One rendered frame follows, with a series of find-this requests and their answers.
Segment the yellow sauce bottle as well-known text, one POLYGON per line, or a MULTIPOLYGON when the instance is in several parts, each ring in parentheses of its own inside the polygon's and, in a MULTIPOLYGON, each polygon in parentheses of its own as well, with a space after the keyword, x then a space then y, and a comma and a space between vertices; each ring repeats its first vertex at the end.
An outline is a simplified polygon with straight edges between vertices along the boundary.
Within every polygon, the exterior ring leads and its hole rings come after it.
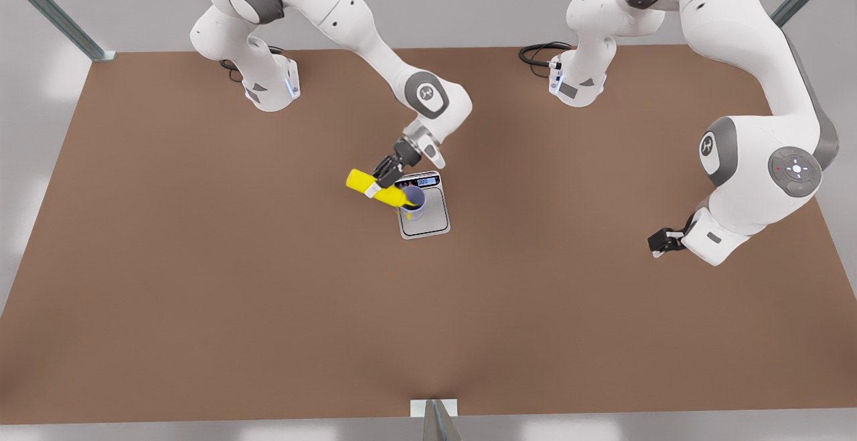
POLYGON ((356 169, 352 169, 349 173, 346 179, 346 187, 362 192, 366 197, 374 198, 394 208, 402 209, 405 205, 412 205, 401 189, 397 187, 380 188, 372 175, 356 169))

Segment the silver digital kitchen scale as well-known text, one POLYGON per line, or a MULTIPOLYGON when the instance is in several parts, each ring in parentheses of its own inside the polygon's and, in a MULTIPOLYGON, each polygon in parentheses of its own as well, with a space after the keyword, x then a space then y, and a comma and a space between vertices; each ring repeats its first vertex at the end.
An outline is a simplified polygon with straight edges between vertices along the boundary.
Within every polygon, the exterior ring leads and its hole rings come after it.
POLYGON ((422 192, 423 204, 420 209, 398 208, 399 232, 405 240, 427 236, 440 236, 450 230, 446 197, 441 176, 438 171, 426 171, 405 175, 394 184, 405 190, 410 197, 416 195, 416 188, 422 192))

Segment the blue translucent cup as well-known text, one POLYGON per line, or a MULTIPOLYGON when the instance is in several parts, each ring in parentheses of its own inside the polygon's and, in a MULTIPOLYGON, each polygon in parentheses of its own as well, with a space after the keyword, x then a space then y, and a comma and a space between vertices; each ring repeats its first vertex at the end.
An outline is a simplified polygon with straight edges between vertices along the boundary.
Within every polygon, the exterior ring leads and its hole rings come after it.
POLYGON ((416 185, 405 185, 402 188, 405 194, 406 203, 399 209, 403 219, 408 221, 416 221, 422 216, 425 209, 426 194, 422 188, 416 185))

